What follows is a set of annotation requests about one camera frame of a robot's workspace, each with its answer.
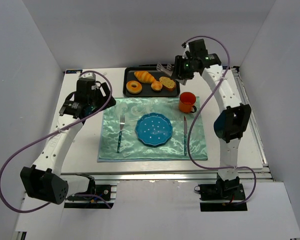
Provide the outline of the aluminium table frame rail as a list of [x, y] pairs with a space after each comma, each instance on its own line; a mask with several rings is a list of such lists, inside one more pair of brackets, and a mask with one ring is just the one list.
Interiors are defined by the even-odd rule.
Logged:
[[[234, 81], [236, 83], [237, 90], [239, 92], [240, 98], [243, 100], [243, 102], [245, 104], [250, 104], [250, 100], [249, 100], [247, 91], [245, 89], [243, 80], [242, 80], [241, 75], [240, 75], [240, 67], [239, 66], [233, 66], [231, 68], [231, 71], [232, 71], [233, 78], [234, 78]], [[274, 182], [275, 180], [273, 179], [271, 170], [269, 168], [268, 161], [267, 161], [266, 156], [265, 156], [264, 145], [262, 143], [262, 139], [261, 139], [261, 136], [260, 136], [260, 131], [259, 131], [258, 124], [257, 124], [257, 121], [256, 121], [256, 117], [255, 117], [255, 114], [254, 114], [253, 111], [251, 111], [249, 125], [250, 125], [250, 129], [251, 129], [251, 132], [252, 132], [252, 136], [254, 138], [254, 142], [256, 143], [256, 146], [257, 146], [257, 151], [258, 151], [262, 166], [263, 166], [262, 170], [257, 174], [258, 175], [257, 178], [259, 179], [259, 181], [263, 181], [263, 182], [266, 182], [266, 181]]]

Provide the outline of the green satin placemat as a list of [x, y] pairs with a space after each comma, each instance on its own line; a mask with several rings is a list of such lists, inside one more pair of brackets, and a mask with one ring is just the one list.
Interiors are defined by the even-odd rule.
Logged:
[[[135, 132], [137, 121], [150, 113], [166, 116], [173, 127], [172, 137], [157, 147], [143, 144]], [[120, 152], [117, 153], [121, 115], [125, 117], [125, 125]], [[187, 155], [184, 155], [184, 116], [187, 121]], [[181, 112], [178, 98], [116, 98], [116, 105], [103, 111], [99, 162], [177, 161], [190, 158], [208, 160], [203, 121], [196, 113]]]

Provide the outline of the blue label left corner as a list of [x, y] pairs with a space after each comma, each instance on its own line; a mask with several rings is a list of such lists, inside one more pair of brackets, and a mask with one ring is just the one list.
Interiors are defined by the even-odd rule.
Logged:
[[65, 74], [81, 74], [82, 72], [82, 69], [67, 69]]

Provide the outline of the small round bun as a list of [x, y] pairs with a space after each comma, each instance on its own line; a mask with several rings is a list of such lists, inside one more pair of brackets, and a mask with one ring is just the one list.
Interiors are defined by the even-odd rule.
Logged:
[[160, 81], [154, 81], [151, 83], [151, 89], [155, 92], [160, 92], [163, 88], [163, 84]]

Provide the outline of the croissant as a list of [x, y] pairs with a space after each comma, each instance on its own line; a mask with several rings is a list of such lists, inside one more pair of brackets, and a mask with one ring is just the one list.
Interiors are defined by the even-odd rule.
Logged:
[[134, 76], [136, 79], [143, 84], [151, 84], [156, 81], [153, 75], [151, 75], [148, 71], [135, 71]]

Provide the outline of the blue dotted plate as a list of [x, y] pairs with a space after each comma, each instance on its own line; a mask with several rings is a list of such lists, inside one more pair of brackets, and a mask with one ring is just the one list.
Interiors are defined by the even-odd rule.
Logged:
[[172, 137], [173, 126], [165, 115], [152, 112], [143, 115], [136, 122], [135, 133], [144, 145], [158, 147]]

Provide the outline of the bread slice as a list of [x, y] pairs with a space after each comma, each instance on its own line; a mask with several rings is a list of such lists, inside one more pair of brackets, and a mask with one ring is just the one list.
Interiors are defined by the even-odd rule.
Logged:
[[159, 82], [169, 92], [172, 92], [177, 87], [176, 82], [169, 77], [162, 76], [159, 78]]

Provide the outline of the glazed donut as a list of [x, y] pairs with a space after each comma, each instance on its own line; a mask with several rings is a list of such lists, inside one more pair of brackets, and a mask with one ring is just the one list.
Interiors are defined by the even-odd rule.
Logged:
[[126, 83], [126, 90], [133, 95], [139, 94], [142, 91], [142, 89], [143, 87], [138, 81], [131, 80]]

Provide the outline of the black baking tray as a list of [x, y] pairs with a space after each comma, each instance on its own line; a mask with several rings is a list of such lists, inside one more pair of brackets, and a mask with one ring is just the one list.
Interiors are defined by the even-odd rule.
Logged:
[[155, 66], [125, 69], [122, 93], [127, 98], [178, 97], [180, 84]]

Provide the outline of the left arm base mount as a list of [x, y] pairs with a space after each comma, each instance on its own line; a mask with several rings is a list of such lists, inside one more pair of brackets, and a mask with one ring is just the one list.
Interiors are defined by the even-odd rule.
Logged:
[[64, 201], [66, 209], [111, 209], [116, 198], [115, 186], [98, 184], [88, 174], [66, 175], [69, 193]]

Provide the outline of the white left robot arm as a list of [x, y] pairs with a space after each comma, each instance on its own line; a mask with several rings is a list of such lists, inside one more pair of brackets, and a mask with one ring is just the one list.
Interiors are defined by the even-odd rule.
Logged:
[[106, 82], [96, 79], [95, 71], [78, 76], [76, 90], [64, 100], [58, 112], [53, 136], [49, 137], [31, 167], [23, 167], [21, 181], [30, 198], [61, 204], [67, 197], [81, 195], [91, 198], [96, 193], [94, 178], [87, 174], [61, 177], [66, 155], [88, 117], [116, 104]]

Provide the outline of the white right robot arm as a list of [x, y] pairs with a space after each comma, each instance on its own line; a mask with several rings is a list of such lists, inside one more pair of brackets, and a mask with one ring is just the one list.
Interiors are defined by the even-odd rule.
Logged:
[[182, 47], [184, 53], [175, 57], [171, 78], [185, 85], [195, 73], [199, 73], [208, 84], [211, 90], [208, 98], [215, 98], [220, 112], [213, 124], [220, 145], [215, 192], [221, 198], [232, 197], [240, 185], [238, 149], [252, 109], [236, 96], [226, 79], [230, 67], [223, 68], [218, 55], [208, 53], [202, 36], [186, 40]]

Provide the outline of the orange enamel mug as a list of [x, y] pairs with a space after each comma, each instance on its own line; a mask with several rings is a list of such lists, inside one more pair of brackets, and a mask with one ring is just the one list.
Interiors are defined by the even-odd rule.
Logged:
[[197, 107], [195, 106], [196, 103], [196, 96], [191, 93], [191, 92], [183, 92], [179, 96], [179, 104], [178, 104], [178, 109], [182, 113], [196, 113], [197, 112]]

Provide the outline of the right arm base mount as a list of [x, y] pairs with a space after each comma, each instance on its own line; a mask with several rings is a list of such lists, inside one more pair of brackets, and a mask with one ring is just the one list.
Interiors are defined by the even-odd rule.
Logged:
[[246, 212], [248, 210], [240, 178], [222, 180], [218, 175], [213, 184], [199, 184], [194, 187], [199, 194], [201, 212]]

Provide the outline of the metal serving tongs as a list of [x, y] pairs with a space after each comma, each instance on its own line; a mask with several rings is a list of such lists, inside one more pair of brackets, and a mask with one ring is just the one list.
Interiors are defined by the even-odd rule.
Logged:
[[171, 65], [170, 63], [168, 63], [166, 66], [164, 66], [163, 64], [158, 62], [157, 65], [156, 65], [156, 70], [166, 74], [169, 77], [171, 77], [173, 75], [173, 72], [174, 72], [174, 66]]

